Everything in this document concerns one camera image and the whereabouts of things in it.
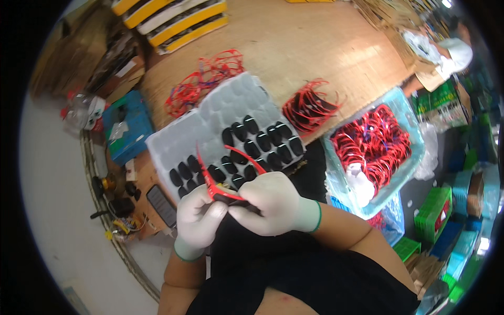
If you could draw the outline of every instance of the worker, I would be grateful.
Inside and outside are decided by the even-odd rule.
[[[420,31],[410,30],[422,34],[428,38],[428,33],[433,35],[427,24],[420,28]],[[410,97],[414,92],[425,88],[432,92],[441,84],[446,82],[453,73],[460,72],[471,63],[473,51],[471,49],[471,36],[467,26],[457,20],[455,33],[458,38],[448,38],[438,43],[429,40],[436,47],[441,55],[441,63],[431,72],[416,72],[403,84],[402,89],[406,97]]]
[[[259,175],[237,193],[260,214],[212,203],[205,185],[178,204],[159,315],[411,314],[418,307],[405,265],[366,221],[301,197],[281,172]]]

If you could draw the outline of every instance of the wooden table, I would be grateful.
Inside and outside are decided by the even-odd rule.
[[[335,99],[335,91],[347,99],[335,117],[304,139],[306,143],[412,74],[384,33],[373,29],[351,3],[290,4],[284,0],[227,0],[227,3],[229,25],[172,54],[154,56],[147,62],[155,65],[145,74],[141,92],[148,101],[157,130],[172,121],[163,104],[171,89],[197,69],[198,58],[231,48],[243,53],[245,68],[265,84],[277,106],[318,77],[330,82],[325,89],[329,101]],[[159,183],[147,152],[137,157],[136,169],[137,186],[143,195],[137,207],[146,209],[142,211],[161,228],[164,222],[147,200],[143,201],[148,189]]]

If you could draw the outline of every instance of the sunglasses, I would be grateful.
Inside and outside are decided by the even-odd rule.
[[[243,153],[239,149],[236,149],[232,146],[229,145],[224,145],[224,148],[231,150],[231,152],[235,152],[244,158],[246,158],[252,165],[256,168],[257,173],[259,175],[267,173],[262,166],[259,165],[254,159],[249,157],[247,154]],[[201,158],[200,150],[198,148],[198,144],[196,143],[196,154],[198,157],[198,162],[200,163],[201,169],[202,169],[202,174],[205,179],[205,183],[207,184],[207,189],[208,189],[208,195],[213,201],[222,201],[225,204],[228,204],[230,206],[243,206],[246,207],[249,205],[249,202],[243,199],[240,196],[230,194],[226,192],[225,190],[221,189],[216,181],[213,179],[213,177],[210,175],[208,169],[205,166],[205,163],[203,159]]]

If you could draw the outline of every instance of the white work glove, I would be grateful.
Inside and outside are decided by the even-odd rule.
[[[282,172],[259,175],[244,183],[238,194],[256,206],[262,216],[240,206],[231,206],[228,212],[255,234],[276,236],[292,230],[313,232],[319,227],[319,203],[301,197]]]
[[[197,260],[215,239],[215,232],[227,213],[227,204],[213,202],[207,186],[201,185],[184,196],[177,206],[175,253],[184,261]],[[205,212],[202,207],[211,204]]]

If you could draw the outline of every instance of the plastic bag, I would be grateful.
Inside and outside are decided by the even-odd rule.
[[[422,122],[418,126],[425,143],[425,155],[413,176],[417,180],[429,180],[434,177],[434,170],[438,164],[436,127],[428,122]]]
[[[424,35],[404,31],[403,38],[418,56],[431,61],[435,65],[439,65],[441,63],[441,54]]]

